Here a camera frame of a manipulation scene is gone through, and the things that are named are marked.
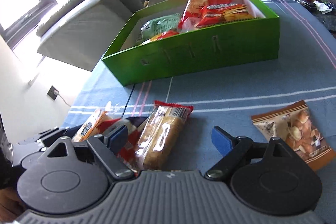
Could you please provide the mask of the small red white snack packet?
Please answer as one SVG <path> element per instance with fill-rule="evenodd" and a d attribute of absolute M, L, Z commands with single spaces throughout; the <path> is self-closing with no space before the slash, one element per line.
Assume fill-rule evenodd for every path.
<path fill-rule="evenodd" d="M 135 148 L 146 125 L 147 117 L 126 117 L 102 122 L 98 129 L 104 135 L 104 144 L 136 176 Z"/>

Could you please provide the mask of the orange blue bread packet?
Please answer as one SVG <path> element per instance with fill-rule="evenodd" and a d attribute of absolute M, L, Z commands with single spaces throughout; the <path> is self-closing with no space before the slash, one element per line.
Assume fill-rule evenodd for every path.
<path fill-rule="evenodd" d="M 100 132 L 98 125 L 102 122 L 112 120 L 108 112 L 112 110 L 112 103 L 109 101 L 105 107 L 97 108 L 90 117 L 83 123 L 77 130 L 76 134 L 72 137 L 72 141 L 80 142 L 88 139 L 92 135 Z"/>

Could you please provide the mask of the long bread red-end wrapper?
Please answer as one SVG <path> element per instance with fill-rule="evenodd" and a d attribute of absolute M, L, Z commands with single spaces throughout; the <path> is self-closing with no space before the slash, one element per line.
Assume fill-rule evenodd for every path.
<path fill-rule="evenodd" d="M 193 109 L 193 106 L 177 103 L 154 102 L 154 110 L 134 149 L 135 165 L 139 170 L 163 167 Z"/>

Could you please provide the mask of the brown white pastry bag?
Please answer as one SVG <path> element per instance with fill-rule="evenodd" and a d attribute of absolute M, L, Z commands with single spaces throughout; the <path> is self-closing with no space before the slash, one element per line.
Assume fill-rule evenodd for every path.
<path fill-rule="evenodd" d="M 310 111 L 301 100 L 287 107 L 251 116 L 266 140 L 279 137 L 316 171 L 335 159 L 335 151 L 313 124 Z"/>

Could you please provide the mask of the red yellow striped snack bag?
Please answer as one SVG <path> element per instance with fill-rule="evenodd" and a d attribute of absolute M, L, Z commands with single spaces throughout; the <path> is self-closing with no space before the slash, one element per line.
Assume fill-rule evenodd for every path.
<path fill-rule="evenodd" d="M 163 33 L 157 34 L 156 36 L 142 42 L 141 45 L 148 44 L 148 43 L 151 43 L 151 42 L 156 42 L 158 40 L 169 38 L 169 37 L 175 36 L 175 35 L 179 35 L 179 32 L 175 31 L 175 30 L 168 30 L 168 31 L 165 31 Z"/>

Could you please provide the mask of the red chips bag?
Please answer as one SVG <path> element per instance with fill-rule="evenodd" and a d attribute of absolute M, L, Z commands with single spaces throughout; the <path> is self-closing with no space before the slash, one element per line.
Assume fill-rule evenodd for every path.
<path fill-rule="evenodd" d="M 214 26 L 217 24 L 250 20 L 255 17 L 251 15 L 246 5 L 241 3 L 227 3 L 209 5 L 202 8 L 202 17 L 196 28 Z"/>

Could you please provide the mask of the green garlic snack bag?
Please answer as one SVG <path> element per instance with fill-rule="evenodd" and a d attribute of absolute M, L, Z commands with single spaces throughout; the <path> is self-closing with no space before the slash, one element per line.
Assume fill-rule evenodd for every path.
<path fill-rule="evenodd" d="M 141 44 L 161 35 L 179 34 L 178 24 L 181 17 L 181 13 L 175 13 L 148 20 L 141 27 L 136 43 Z"/>

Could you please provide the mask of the large red transparent snack bag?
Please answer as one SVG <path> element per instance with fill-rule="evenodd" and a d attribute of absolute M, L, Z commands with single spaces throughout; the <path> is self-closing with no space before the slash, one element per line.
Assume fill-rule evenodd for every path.
<path fill-rule="evenodd" d="M 187 32 L 219 23 L 225 19 L 219 12 L 221 5 L 228 5 L 233 0 L 188 0 L 177 29 Z"/>

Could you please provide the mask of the blue plaid tablecloth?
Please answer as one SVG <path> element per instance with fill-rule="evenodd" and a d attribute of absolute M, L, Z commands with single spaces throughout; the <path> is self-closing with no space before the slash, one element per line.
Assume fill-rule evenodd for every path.
<path fill-rule="evenodd" d="M 108 101 L 116 116 L 148 113 L 154 100 L 193 105 L 194 111 L 167 162 L 168 173 L 150 172 L 133 184 L 120 185 L 100 208 L 80 217 L 80 223 L 273 222 L 242 206 L 225 184 L 203 178 L 221 159 L 211 143 L 214 126 L 263 141 L 251 116 L 300 100 L 335 146 L 335 39 L 298 3 L 272 0 L 267 5 L 280 17 L 276 60 L 129 87 L 122 87 L 103 63 L 96 65 L 65 125 L 84 122 L 94 107 Z"/>

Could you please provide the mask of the grey sofa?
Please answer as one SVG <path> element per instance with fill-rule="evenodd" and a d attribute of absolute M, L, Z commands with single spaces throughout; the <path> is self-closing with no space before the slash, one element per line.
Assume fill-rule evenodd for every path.
<path fill-rule="evenodd" d="M 141 0 L 68 0 L 38 24 L 37 52 L 92 71 Z"/>

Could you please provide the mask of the green cardboard box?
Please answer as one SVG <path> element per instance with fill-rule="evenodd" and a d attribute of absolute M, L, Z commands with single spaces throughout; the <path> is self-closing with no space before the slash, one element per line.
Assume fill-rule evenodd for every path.
<path fill-rule="evenodd" d="M 254 19 L 217 24 L 136 45 L 148 20 L 183 12 L 188 0 L 168 0 L 138 10 L 102 57 L 121 85 L 278 58 L 280 18 L 261 0 L 245 4 Z"/>

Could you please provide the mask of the wall socket with plug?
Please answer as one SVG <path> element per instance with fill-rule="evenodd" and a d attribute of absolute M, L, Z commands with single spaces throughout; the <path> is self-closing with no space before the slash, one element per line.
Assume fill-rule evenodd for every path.
<path fill-rule="evenodd" d="M 47 92 L 47 95 L 49 98 L 51 98 L 53 101 L 56 100 L 56 98 L 60 98 L 67 106 L 70 107 L 70 104 L 67 103 L 67 101 L 60 95 L 59 91 L 54 87 L 51 86 L 49 91 Z"/>

